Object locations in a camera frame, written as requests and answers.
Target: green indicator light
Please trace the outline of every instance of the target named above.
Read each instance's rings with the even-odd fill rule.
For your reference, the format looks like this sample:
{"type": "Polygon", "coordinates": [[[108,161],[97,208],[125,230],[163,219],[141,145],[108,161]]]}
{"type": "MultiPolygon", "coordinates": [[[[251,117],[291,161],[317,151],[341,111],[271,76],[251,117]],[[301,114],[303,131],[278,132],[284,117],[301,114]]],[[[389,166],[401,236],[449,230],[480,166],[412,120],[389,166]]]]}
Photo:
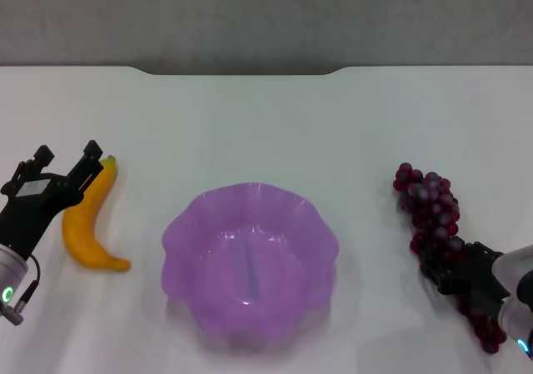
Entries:
{"type": "Polygon", "coordinates": [[[11,301],[11,298],[13,297],[13,288],[7,287],[2,292],[2,300],[4,303],[8,303],[11,301]]]}

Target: table surface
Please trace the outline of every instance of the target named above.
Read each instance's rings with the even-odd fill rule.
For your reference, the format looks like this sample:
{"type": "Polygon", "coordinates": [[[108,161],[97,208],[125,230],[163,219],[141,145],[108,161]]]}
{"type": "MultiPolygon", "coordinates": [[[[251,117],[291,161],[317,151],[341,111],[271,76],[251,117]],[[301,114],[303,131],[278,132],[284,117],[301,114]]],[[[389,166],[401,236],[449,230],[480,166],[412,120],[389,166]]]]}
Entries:
{"type": "Polygon", "coordinates": [[[118,161],[97,235],[132,261],[126,274],[79,267],[56,217],[35,250],[42,285],[24,323],[0,321],[2,374],[530,371],[511,340],[487,356],[421,277],[391,183],[404,161],[437,171],[460,200],[463,238],[503,252],[528,245],[531,101],[532,67],[316,77],[0,68],[0,178],[41,144],[56,155],[49,170],[66,173],[97,140],[118,161]],[[199,193],[239,182],[308,198],[341,245],[331,307],[282,341],[207,337],[160,286],[167,224],[199,193]]]}

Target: banana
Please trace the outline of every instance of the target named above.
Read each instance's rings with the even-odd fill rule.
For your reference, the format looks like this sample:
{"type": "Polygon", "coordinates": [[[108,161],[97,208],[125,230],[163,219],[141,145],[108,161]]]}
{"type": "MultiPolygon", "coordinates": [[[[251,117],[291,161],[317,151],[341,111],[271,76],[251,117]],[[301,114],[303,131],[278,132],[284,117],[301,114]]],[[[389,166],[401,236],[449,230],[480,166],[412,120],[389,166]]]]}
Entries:
{"type": "Polygon", "coordinates": [[[117,160],[113,156],[100,161],[103,170],[84,192],[83,200],[65,209],[62,233],[65,247],[82,266],[125,272],[131,266],[125,259],[111,256],[94,237],[94,222],[103,200],[117,176],[117,160]]]}

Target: plastic bowl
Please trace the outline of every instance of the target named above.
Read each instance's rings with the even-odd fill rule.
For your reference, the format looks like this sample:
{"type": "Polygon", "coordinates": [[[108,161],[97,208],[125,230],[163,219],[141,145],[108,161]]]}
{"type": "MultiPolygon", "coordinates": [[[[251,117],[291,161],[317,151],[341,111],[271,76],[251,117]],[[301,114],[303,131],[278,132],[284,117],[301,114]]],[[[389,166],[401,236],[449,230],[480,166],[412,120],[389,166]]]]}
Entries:
{"type": "Polygon", "coordinates": [[[310,202],[277,187],[203,193],[162,242],[164,292],[211,334],[282,337],[331,298],[337,239],[310,202]]]}

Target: gray wall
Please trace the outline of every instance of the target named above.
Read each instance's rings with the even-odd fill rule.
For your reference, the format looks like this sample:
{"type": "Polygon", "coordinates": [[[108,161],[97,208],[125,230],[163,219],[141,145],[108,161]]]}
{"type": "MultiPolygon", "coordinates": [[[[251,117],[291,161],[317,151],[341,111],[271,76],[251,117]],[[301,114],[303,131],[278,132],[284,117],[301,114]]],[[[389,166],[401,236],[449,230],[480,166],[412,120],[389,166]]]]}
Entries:
{"type": "Polygon", "coordinates": [[[533,0],[0,0],[0,64],[159,73],[533,63],[533,0]]]}

